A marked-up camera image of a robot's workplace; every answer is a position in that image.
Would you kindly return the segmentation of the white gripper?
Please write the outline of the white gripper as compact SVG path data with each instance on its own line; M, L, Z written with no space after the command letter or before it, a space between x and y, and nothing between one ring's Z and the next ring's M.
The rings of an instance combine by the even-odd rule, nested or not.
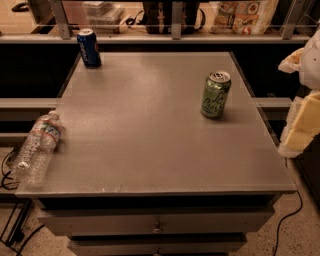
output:
M309 39L304 48L288 55L278 66L285 73L299 71L300 83L313 90L320 89L320 30ZM296 96L291 103L278 152L286 158L301 154L320 133L320 92L311 92L304 98Z

